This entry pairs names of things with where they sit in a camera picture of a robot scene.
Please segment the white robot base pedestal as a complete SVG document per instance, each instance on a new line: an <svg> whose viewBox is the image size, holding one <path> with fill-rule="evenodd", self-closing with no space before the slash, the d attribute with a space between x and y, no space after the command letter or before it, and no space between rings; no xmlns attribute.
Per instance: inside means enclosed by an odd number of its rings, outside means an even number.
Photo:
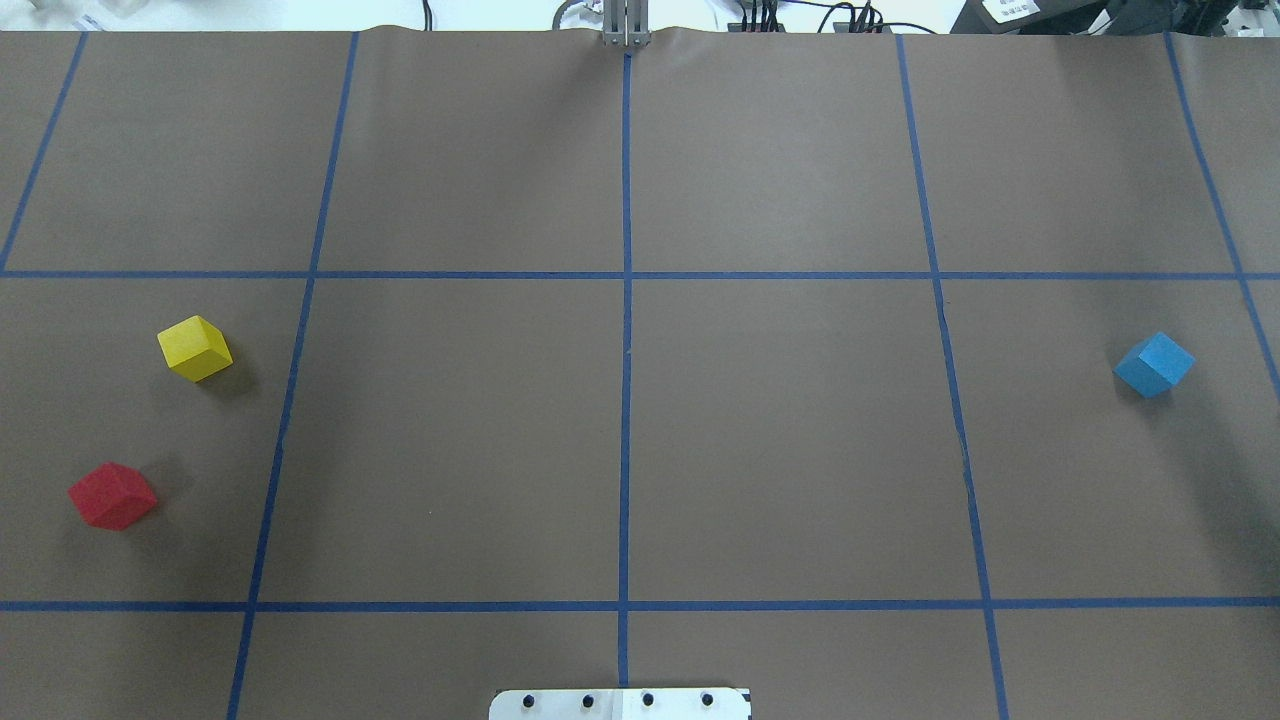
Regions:
<svg viewBox="0 0 1280 720"><path fill-rule="evenodd" d="M750 692L730 687L515 689L489 719L751 719Z"/></svg>

